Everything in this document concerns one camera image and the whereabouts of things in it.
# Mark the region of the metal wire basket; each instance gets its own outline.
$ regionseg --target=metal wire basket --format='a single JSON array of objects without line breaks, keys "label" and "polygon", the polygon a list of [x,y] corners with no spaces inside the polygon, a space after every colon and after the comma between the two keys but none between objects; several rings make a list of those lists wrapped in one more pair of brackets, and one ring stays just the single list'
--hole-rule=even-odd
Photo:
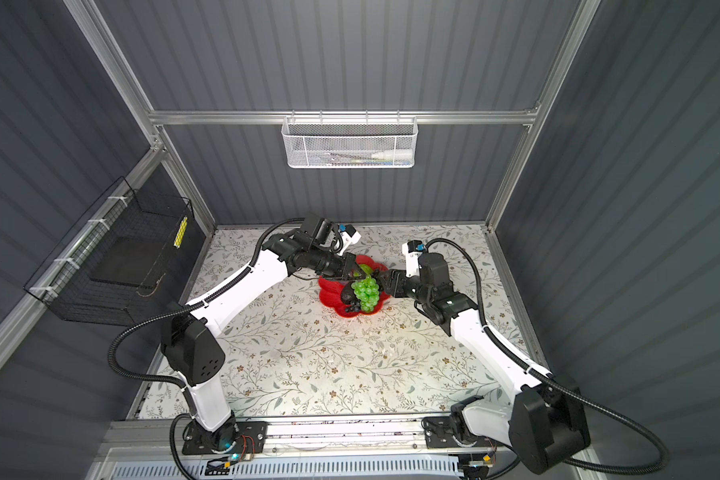
[{"label": "metal wire basket", "polygon": [[186,198],[129,190],[64,258],[49,255],[24,289],[62,320],[131,326],[179,299],[164,285],[186,268],[174,261],[189,222]]},{"label": "metal wire basket", "polygon": [[414,164],[416,119],[393,123],[282,122],[282,139],[292,168],[410,168]]}]

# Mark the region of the vent grille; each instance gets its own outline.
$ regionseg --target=vent grille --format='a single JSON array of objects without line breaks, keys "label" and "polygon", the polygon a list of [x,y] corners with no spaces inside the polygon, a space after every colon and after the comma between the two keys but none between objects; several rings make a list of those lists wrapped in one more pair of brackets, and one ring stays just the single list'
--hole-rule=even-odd
[{"label": "vent grille", "polygon": [[[459,477],[458,460],[445,455],[399,455],[381,457],[337,456],[315,458],[257,458],[239,463],[227,475],[203,475],[207,460],[185,461],[184,466],[198,478],[314,478],[322,476],[437,475]],[[112,480],[131,478],[182,478],[171,461],[118,462]]]}]

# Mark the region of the white wire mesh basket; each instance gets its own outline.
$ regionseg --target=white wire mesh basket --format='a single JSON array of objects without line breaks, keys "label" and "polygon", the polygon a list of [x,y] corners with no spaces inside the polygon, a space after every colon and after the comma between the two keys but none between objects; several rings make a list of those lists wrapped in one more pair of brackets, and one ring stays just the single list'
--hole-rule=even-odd
[{"label": "white wire mesh basket", "polygon": [[292,168],[410,168],[416,119],[391,123],[306,123],[286,117],[282,140]]}]

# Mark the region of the corrugated metal wall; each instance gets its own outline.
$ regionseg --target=corrugated metal wall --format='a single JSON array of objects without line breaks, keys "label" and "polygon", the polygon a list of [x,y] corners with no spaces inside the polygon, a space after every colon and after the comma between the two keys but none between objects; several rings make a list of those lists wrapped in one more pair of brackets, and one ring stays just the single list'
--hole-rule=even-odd
[{"label": "corrugated metal wall", "polygon": [[[577,2],[98,5],[158,110],[523,110]],[[423,126],[411,170],[305,172],[278,128],[168,127],[219,224],[484,220],[521,129]]]},{"label": "corrugated metal wall", "polygon": [[167,128],[219,224],[272,224],[309,211],[344,221],[484,220],[523,127],[424,125],[416,165],[293,169],[280,128]]},{"label": "corrugated metal wall", "polygon": [[0,2],[0,321],[148,144],[57,2]]},{"label": "corrugated metal wall", "polygon": [[552,367],[672,448],[651,478],[720,479],[720,1],[601,6],[498,235]]},{"label": "corrugated metal wall", "polygon": [[[63,3],[0,2],[0,321],[78,216],[147,148]],[[145,188],[176,194],[162,168]],[[84,476],[139,387],[106,364],[120,330],[40,319],[0,370],[0,478]],[[144,332],[120,358],[143,371],[156,340]]]},{"label": "corrugated metal wall", "polygon": [[576,1],[98,6],[158,110],[522,110]]}]

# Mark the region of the yellow label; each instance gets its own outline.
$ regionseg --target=yellow label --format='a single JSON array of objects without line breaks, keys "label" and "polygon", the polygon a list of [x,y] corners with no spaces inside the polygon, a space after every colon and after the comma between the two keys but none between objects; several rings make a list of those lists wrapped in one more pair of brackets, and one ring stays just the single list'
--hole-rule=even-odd
[{"label": "yellow label", "polygon": [[179,231],[176,232],[176,238],[173,239],[174,247],[179,248],[181,246],[181,241],[184,240],[184,232],[186,232],[186,217],[184,217],[181,221],[181,225],[179,225]]}]

